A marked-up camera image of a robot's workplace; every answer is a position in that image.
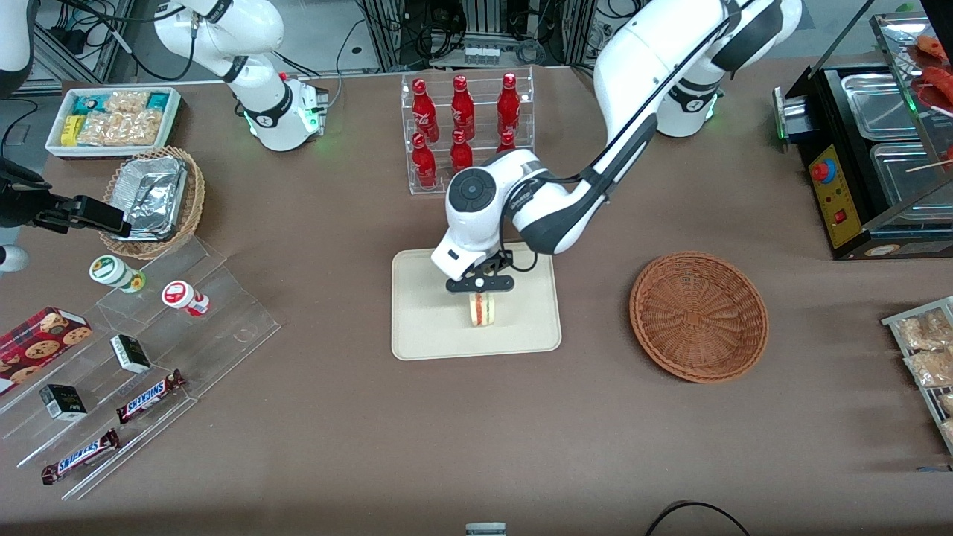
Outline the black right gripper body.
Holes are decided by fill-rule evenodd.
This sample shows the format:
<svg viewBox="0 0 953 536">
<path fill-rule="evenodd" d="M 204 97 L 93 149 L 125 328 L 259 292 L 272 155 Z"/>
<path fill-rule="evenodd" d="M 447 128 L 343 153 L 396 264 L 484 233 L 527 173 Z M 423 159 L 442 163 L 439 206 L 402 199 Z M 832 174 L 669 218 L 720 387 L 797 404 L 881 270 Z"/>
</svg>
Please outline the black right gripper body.
<svg viewBox="0 0 953 536">
<path fill-rule="evenodd" d="M 68 198 L 51 193 L 51 186 L 33 170 L 2 159 L 1 227 L 33 226 L 68 233 L 67 213 L 60 204 Z"/>
</svg>

